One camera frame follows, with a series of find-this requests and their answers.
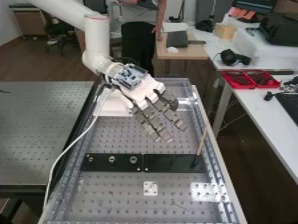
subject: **computer monitor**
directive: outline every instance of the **computer monitor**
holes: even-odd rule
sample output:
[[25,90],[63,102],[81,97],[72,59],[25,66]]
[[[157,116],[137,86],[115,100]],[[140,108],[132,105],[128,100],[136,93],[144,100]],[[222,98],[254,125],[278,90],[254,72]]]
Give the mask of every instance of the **computer monitor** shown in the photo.
[[237,8],[248,9],[261,14],[268,14],[273,12],[277,0],[236,0],[233,5]]
[[107,14],[107,1],[105,0],[84,0],[84,5],[93,11]]

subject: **chair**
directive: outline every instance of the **chair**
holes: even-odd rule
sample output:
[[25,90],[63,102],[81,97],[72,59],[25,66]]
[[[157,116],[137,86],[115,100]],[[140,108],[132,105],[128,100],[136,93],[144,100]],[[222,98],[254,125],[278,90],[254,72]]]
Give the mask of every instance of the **chair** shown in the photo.
[[79,46],[75,28],[64,21],[52,18],[45,11],[41,11],[41,14],[45,19],[44,31],[49,36],[49,41],[47,42],[47,52],[49,53],[52,47],[57,47],[60,55],[64,56],[64,47],[67,44],[76,47]]

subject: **black metal bracket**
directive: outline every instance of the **black metal bracket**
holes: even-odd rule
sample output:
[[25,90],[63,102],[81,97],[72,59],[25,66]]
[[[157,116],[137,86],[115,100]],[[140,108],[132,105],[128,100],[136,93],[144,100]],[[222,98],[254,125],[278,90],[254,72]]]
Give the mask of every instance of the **black metal bracket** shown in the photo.
[[81,171],[85,172],[142,172],[142,154],[88,153]]
[[193,154],[88,153],[84,172],[205,173],[202,156]]
[[202,156],[193,154],[146,154],[144,155],[146,173],[205,173]]

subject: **white table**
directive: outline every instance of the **white table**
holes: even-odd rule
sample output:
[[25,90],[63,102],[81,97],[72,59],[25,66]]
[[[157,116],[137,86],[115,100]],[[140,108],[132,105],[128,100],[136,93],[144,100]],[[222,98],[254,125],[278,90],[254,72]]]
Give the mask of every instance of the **white table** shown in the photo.
[[221,61],[221,56],[217,55],[218,53],[221,53],[224,50],[232,49],[236,53],[245,55],[245,53],[241,52],[240,49],[233,44],[233,41],[222,40],[213,33],[200,31],[194,29],[194,27],[190,28],[189,32],[193,34],[193,36],[198,40],[206,41],[204,49],[209,55],[210,60],[213,61],[217,71],[232,70],[232,69],[240,69],[240,70],[241,69],[262,69],[262,70],[270,70],[270,71],[274,71],[274,70],[282,71],[282,70],[290,70],[293,67],[293,65],[289,63],[289,60],[283,58],[281,58],[278,62],[269,61],[266,62],[266,64],[258,63],[258,61],[253,60],[249,66],[244,64],[238,64],[233,67],[226,66]]
[[[279,81],[289,81],[294,76],[274,76],[274,78]],[[275,97],[269,102],[264,100],[268,91],[273,93],[281,92],[278,89],[236,90],[232,89],[230,85],[225,82],[224,93],[213,124],[213,132],[217,136],[230,95],[233,93],[293,179],[298,183],[298,126]]]

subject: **robot finger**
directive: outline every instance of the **robot finger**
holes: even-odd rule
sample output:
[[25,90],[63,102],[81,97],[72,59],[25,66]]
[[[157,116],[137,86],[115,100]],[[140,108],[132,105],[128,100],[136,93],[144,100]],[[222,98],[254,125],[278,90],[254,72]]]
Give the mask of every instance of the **robot finger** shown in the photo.
[[169,104],[170,109],[173,111],[177,111],[180,107],[180,103],[177,98],[173,96],[173,94],[165,90],[162,93],[160,93],[157,90],[154,90],[156,94],[158,95],[160,100],[165,103]]
[[160,138],[162,138],[165,142],[172,141],[170,133],[165,129],[149,106],[144,110],[140,110],[140,108],[134,106],[133,114],[136,115],[138,123],[142,125],[146,133],[154,141],[157,141]]
[[169,101],[158,99],[156,103],[152,103],[156,109],[164,114],[166,119],[172,122],[172,124],[181,130],[186,131],[188,126],[182,119],[177,118],[174,111],[172,110]]

